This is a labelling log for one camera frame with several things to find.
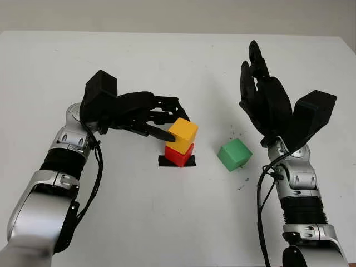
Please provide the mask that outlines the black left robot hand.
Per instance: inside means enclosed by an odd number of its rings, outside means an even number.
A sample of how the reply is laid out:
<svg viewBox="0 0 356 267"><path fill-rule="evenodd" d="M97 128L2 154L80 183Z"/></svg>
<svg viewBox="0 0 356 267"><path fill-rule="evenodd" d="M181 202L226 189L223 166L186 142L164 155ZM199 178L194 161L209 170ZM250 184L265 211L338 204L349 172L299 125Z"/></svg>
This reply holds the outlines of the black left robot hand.
<svg viewBox="0 0 356 267"><path fill-rule="evenodd" d="M109 129L126 130L174 142L173 134L156 125L174 123L178 118L190 120L177 97L155 96L151 92L143 91L120 95L107 103L98 121L98 131L101 135L106 134Z"/></svg>

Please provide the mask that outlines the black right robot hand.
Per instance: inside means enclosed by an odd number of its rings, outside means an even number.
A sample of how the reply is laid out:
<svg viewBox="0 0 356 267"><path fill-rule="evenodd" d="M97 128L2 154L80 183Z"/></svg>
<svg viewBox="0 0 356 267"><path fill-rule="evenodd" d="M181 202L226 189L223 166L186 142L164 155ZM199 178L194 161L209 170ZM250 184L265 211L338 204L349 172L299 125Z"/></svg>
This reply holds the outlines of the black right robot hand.
<svg viewBox="0 0 356 267"><path fill-rule="evenodd" d="M283 85L269 74L255 40L249 44L249 60L241 65L239 105L263 135L262 147L268 147L286 130L293 112Z"/></svg>

